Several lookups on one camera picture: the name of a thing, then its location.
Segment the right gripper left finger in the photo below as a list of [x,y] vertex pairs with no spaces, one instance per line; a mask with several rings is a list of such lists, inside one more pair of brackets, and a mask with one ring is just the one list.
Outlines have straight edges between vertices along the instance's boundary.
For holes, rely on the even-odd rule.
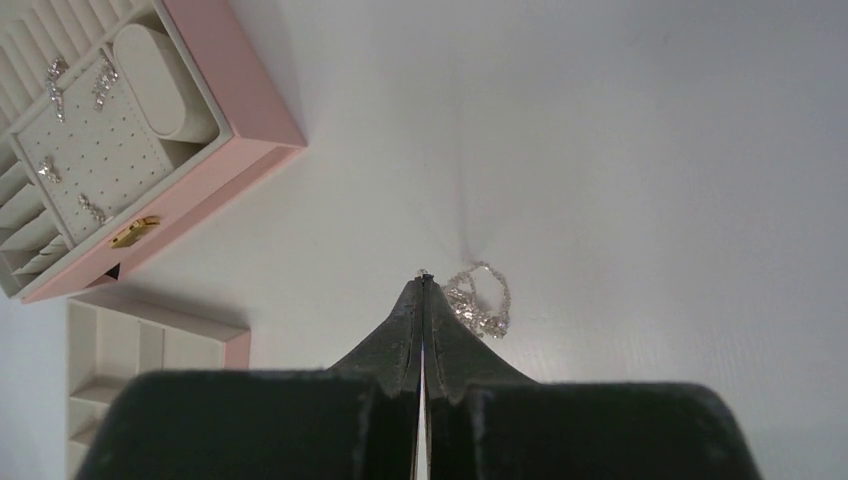
[[375,380],[388,397],[418,393],[423,286],[422,277],[410,280],[388,317],[328,371],[365,375]]

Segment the beige six-compartment tray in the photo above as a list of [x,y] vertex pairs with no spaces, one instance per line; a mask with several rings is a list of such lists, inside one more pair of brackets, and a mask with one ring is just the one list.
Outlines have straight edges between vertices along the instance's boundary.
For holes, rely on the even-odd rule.
[[246,328],[105,293],[67,299],[66,477],[72,479],[113,401],[158,370],[244,370]]

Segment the small crystal earring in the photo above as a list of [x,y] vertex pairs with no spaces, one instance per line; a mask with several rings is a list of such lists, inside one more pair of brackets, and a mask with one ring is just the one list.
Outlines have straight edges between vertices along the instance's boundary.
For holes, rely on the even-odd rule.
[[62,178],[59,172],[55,169],[50,157],[45,157],[38,163],[36,173],[52,184],[60,184],[62,182]]

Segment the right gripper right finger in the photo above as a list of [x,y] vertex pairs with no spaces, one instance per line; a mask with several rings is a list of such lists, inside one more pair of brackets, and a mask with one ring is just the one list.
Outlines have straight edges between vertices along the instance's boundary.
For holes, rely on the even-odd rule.
[[473,386],[534,385],[454,315],[433,276],[422,276],[423,375],[429,398],[462,398]]

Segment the pink jewelry box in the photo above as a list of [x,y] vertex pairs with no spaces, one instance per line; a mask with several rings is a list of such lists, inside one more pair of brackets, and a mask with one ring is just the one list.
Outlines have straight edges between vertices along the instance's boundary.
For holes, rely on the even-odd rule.
[[226,1],[3,7],[2,293],[115,282],[305,145]]

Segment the small silver earring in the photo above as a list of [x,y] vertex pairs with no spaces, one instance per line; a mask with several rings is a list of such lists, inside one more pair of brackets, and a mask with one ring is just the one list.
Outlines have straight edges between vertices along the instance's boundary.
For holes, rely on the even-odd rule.
[[85,194],[80,193],[77,202],[79,207],[87,212],[99,225],[104,225],[109,220],[104,211],[95,205]]

